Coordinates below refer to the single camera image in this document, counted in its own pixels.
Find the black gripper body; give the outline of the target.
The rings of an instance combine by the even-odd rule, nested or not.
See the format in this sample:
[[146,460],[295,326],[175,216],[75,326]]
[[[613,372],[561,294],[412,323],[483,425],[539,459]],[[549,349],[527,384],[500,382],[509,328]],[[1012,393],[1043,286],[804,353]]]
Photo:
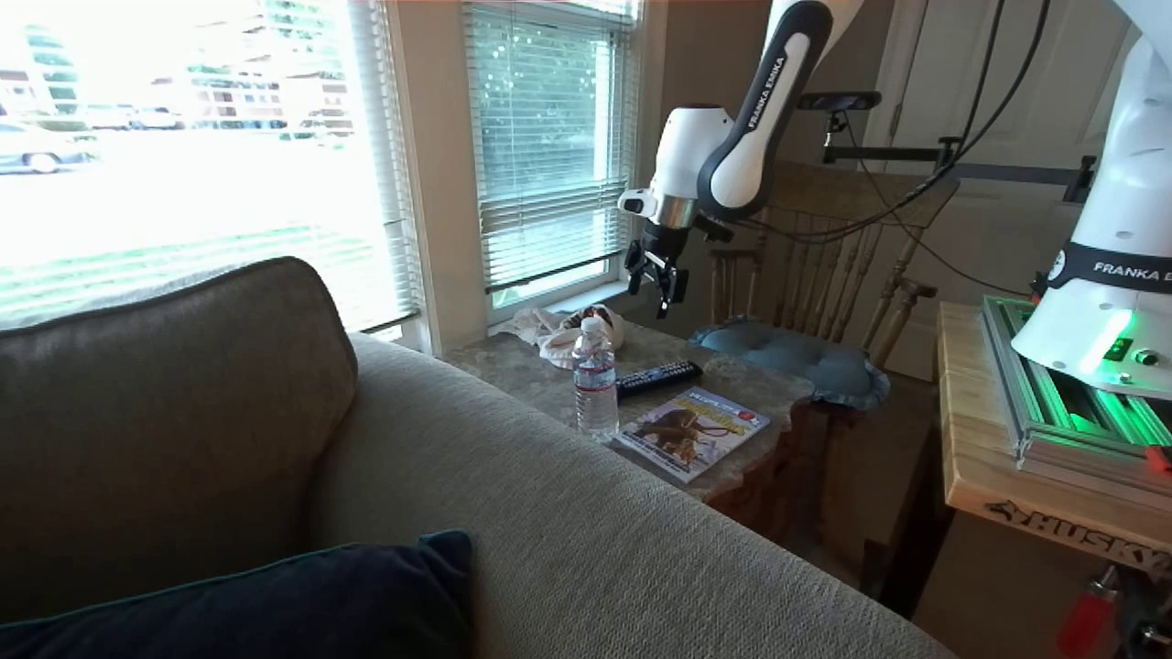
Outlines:
[[643,222],[635,243],[627,245],[623,266],[646,262],[646,281],[660,286],[665,270],[682,270],[677,260],[684,253],[689,234],[677,227]]

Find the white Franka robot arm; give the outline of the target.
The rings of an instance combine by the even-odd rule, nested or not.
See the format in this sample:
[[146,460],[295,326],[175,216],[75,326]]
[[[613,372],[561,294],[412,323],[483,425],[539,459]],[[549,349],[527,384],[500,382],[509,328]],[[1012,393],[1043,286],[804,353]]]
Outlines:
[[[701,222],[741,222],[762,204],[768,151],[799,90],[864,0],[772,0],[756,76],[738,115],[676,105],[655,173],[617,204],[647,234],[627,253],[632,286],[654,281],[669,311],[677,262]],[[1115,0],[1141,28],[1098,173],[1043,294],[1012,349],[1093,388],[1172,394],[1172,0]]]

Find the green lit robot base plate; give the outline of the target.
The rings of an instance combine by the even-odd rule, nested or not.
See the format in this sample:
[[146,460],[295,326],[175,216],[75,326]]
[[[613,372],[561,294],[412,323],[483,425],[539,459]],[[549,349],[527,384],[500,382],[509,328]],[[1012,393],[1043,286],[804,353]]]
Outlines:
[[1165,472],[1172,460],[1172,405],[1165,400],[1087,388],[1076,378],[1023,360],[1012,338],[1025,317],[1025,299],[981,299],[981,326],[1014,420],[1012,459],[1122,459]]

